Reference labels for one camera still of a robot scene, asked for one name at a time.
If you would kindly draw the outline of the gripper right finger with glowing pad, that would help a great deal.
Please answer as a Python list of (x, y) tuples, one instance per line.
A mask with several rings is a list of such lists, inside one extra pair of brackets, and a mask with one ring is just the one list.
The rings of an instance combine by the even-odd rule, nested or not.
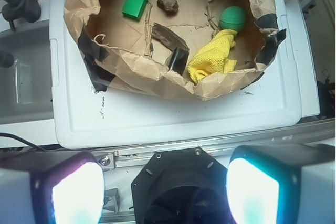
[(226, 192), (236, 223), (335, 223), (335, 147), (241, 145)]

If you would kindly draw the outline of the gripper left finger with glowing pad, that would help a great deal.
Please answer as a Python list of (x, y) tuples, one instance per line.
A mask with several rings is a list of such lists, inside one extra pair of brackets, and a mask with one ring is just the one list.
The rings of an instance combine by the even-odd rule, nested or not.
[(1, 154), (1, 223), (99, 223), (104, 175), (88, 151)]

